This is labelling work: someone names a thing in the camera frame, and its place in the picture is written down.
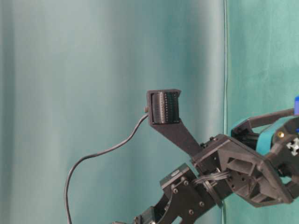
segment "green fabric backdrop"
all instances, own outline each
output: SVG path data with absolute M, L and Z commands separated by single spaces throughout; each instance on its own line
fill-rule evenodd
M 128 136 L 146 90 L 181 89 L 180 116 L 199 142 L 223 131 L 223 1 L 0 2 L 0 223 L 66 223 L 69 169 Z M 188 160 L 142 124 L 75 171 L 73 223 L 131 222 Z M 220 211 L 200 221 L 219 223 Z
M 299 94 L 299 1 L 228 0 L 228 128 L 239 119 L 293 107 Z M 299 200 L 254 208 L 234 195 L 227 224 L 298 223 Z

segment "blue part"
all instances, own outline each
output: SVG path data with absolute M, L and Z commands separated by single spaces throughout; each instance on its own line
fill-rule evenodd
M 295 98 L 294 115 L 299 115 L 299 96 Z
M 261 155 L 266 155 L 271 149 L 272 136 L 285 122 L 295 118 L 294 116 L 280 118 L 275 121 L 271 126 L 260 133 L 257 140 L 256 151 Z

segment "screw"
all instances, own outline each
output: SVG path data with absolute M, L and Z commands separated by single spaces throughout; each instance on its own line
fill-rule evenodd
M 277 136 L 280 137 L 280 138 L 283 138 L 285 136 L 285 133 L 283 132 L 278 132 L 277 133 Z

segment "black cable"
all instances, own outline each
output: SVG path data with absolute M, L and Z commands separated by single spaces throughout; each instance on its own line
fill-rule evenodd
M 66 182 L 65 182 L 65 187 L 64 187 L 64 207 L 65 207 L 65 210 L 66 210 L 66 215 L 67 215 L 67 223 L 68 224 L 71 224 L 71 215 L 70 215 L 70 208 L 69 208 L 69 199 L 68 199 L 68 196 L 67 196 L 67 192 L 69 190 L 69 185 L 70 185 L 70 179 L 71 179 L 71 175 L 73 174 L 75 168 L 77 167 L 77 165 L 79 165 L 82 161 L 84 160 L 87 160 L 87 159 L 90 159 L 90 158 L 93 158 L 93 157 L 97 157 L 97 156 L 100 156 L 100 155 L 103 155 L 103 154 L 106 154 L 106 153 L 109 153 L 121 146 L 123 146 L 124 144 L 126 144 L 133 136 L 134 134 L 136 133 L 138 127 L 140 126 L 140 124 L 147 118 L 148 114 L 145 114 L 143 115 L 140 120 L 138 121 L 137 125 L 135 126 L 133 132 L 130 134 L 130 136 L 125 139 L 124 141 L 122 141 L 121 143 L 113 146 L 112 148 L 109 148 L 109 149 L 106 149 L 102 152 L 99 152 L 99 153 L 95 153 L 95 154 L 91 154 L 91 155 L 87 155 L 87 156 L 84 156 L 82 157 L 81 159 L 78 160 L 78 162 L 75 163 L 75 165 L 73 165 L 73 167 L 70 169 L 69 171 L 69 174 L 67 175 L 67 178 L 66 178 Z

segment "bolt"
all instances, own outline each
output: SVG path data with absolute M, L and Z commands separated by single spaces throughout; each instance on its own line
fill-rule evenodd
M 280 138 L 283 138 L 285 136 L 285 133 L 283 132 L 278 132 L 277 133 L 277 136 L 280 137 Z

